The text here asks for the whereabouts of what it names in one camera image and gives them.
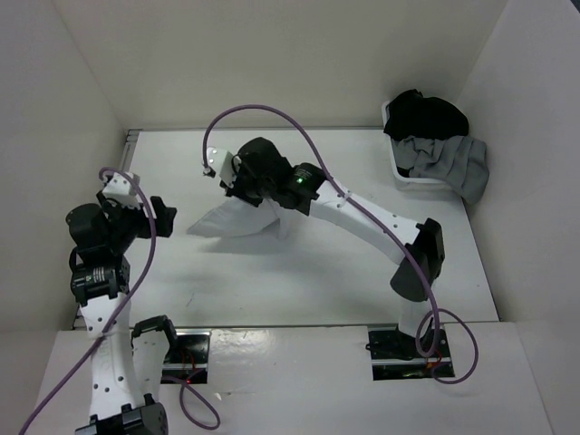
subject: white cloth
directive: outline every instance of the white cloth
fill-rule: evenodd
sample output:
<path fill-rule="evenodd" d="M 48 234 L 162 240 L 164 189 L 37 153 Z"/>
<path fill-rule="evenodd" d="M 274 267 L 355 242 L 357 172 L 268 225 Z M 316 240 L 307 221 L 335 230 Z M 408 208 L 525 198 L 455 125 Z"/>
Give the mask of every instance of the white cloth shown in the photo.
<path fill-rule="evenodd" d="M 276 222 L 277 237 L 282 240 L 294 220 L 293 210 L 281 208 L 271 199 L 264 199 L 254 207 L 241 199 L 229 198 L 189 227 L 187 233 L 200 237 L 242 237 L 259 233 Z"/>

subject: white table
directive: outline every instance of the white table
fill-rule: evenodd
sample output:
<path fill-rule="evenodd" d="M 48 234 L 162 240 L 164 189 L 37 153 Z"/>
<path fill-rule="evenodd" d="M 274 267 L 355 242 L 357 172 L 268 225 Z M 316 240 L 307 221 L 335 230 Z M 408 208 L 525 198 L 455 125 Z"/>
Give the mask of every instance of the white table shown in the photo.
<path fill-rule="evenodd" d="M 310 130 L 331 172 L 363 197 L 401 216 L 443 227 L 446 261 L 436 296 L 470 322 L 497 321 L 468 217 L 448 191 L 406 193 L 394 187 L 380 130 Z M 292 164 L 314 162 L 294 130 L 217 130 L 210 145 L 236 151 L 255 137 L 270 139 Z M 175 230 L 160 239 L 149 277 L 133 299 L 131 321 L 167 314 L 178 326 L 396 323 L 399 297 L 388 258 L 326 222 L 301 217 L 292 235 L 273 232 L 201 239 L 186 229 L 224 200 L 217 179 L 202 176 L 203 131 L 142 131 L 123 168 L 138 173 L 147 195 L 177 207 Z M 149 241 L 128 251 L 133 280 Z"/>
<path fill-rule="evenodd" d="M 458 386 L 433 380 L 372 380 L 363 326 L 216 330 L 208 384 L 198 386 L 222 417 L 216 434 L 236 435 L 549 435 L 544 407 L 513 324 L 472 324 L 481 357 Z M 446 326 L 458 373 L 472 349 L 458 325 Z M 39 400 L 89 342 L 85 331 L 60 332 Z M 205 433 L 181 413 L 179 388 L 161 385 L 169 434 Z M 28 435 L 66 435 L 87 423 L 91 370 L 85 364 L 40 414 Z M 190 411 L 211 415 L 186 394 Z"/>

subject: folded cloth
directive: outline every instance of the folded cloth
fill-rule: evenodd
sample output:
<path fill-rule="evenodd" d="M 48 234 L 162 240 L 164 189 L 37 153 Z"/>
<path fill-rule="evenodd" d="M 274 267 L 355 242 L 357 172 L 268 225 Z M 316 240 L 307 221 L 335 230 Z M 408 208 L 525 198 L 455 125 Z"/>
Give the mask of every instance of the folded cloth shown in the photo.
<path fill-rule="evenodd" d="M 410 177 L 443 180 L 468 204 L 483 196 L 489 179 L 485 142 L 469 136 L 391 142 L 397 167 L 408 169 Z"/>
<path fill-rule="evenodd" d="M 230 198 L 221 206 L 211 209 L 188 228 L 187 233 L 200 237 L 242 237 L 261 232 L 278 223 L 277 237 L 288 235 L 294 220 L 292 210 L 281 208 L 271 199 L 264 199 L 254 207 L 238 198 Z"/>
<path fill-rule="evenodd" d="M 384 132 L 395 140 L 409 136 L 445 140 L 469 134 L 468 119 L 457 107 L 441 98 L 424 98 L 416 89 L 399 94 L 388 111 Z"/>

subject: laundry pile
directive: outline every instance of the laundry pile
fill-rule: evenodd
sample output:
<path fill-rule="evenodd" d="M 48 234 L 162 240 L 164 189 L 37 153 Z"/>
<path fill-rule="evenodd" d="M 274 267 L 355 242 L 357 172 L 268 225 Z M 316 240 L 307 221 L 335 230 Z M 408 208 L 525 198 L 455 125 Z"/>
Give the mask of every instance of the laundry pile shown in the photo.
<path fill-rule="evenodd" d="M 469 136 L 466 116 L 453 104 L 409 90 L 386 109 L 384 132 L 391 136 L 403 177 L 440 179 L 468 204 L 483 196 L 489 179 L 486 143 Z"/>

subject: white basket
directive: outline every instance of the white basket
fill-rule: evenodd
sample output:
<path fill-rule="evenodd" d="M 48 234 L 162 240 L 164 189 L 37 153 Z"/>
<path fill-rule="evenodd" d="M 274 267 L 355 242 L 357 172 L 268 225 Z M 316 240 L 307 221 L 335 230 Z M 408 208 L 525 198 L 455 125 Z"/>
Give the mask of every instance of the white basket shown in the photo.
<path fill-rule="evenodd" d="M 382 114 L 382 125 L 386 125 L 389 120 L 389 111 L 387 106 L 390 101 L 386 101 L 382 104 L 381 114 Z M 395 162 L 395 156 L 392 152 L 392 142 L 391 136 L 387 133 L 384 134 L 387 140 L 387 149 L 389 150 L 389 158 L 391 160 L 392 175 L 395 176 L 395 186 L 399 190 L 415 190 L 415 189 L 433 189 L 433 190 L 451 190 L 451 186 L 445 181 L 439 179 L 416 179 L 403 177 L 397 170 L 397 163 Z"/>

